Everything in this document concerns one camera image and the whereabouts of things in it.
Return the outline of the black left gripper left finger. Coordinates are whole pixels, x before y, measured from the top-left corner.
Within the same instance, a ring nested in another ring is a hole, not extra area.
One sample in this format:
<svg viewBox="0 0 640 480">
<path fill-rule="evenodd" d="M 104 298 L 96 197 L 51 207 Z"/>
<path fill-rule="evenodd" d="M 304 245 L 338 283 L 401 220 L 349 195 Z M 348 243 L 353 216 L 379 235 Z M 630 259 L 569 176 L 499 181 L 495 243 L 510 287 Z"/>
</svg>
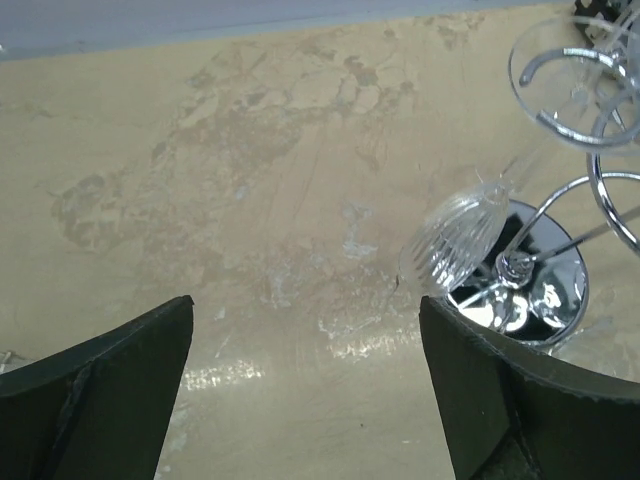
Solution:
<svg viewBox="0 0 640 480">
<path fill-rule="evenodd" d="M 176 297 L 1 376 L 4 479 L 151 479 L 194 328 Z"/>
</svg>

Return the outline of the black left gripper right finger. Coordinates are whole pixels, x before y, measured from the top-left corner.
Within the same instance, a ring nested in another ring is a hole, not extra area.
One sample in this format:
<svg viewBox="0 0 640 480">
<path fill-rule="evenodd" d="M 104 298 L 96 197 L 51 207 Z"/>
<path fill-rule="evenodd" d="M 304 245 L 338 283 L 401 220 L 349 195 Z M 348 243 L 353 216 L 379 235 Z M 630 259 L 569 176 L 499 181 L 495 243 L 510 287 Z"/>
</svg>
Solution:
<svg viewBox="0 0 640 480">
<path fill-rule="evenodd" d="M 424 297 L 419 323 L 458 479 L 636 479 L 639 386 Z"/>
</svg>

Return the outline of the clear ribbed wine glass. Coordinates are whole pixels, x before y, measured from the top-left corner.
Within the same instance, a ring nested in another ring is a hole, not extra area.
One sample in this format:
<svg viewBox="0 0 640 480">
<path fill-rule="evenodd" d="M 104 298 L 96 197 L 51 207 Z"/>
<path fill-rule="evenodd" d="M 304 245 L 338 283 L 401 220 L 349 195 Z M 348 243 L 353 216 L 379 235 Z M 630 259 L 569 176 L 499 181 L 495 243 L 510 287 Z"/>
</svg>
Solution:
<svg viewBox="0 0 640 480">
<path fill-rule="evenodd" d="M 558 144 L 627 154 L 639 135 L 639 36 L 631 21 L 586 16 L 540 22 L 508 60 L 513 94 L 533 131 L 492 181 L 447 198 L 403 248 L 400 275 L 421 294 L 444 297 L 496 244 L 510 197 Z"/>
</svg>

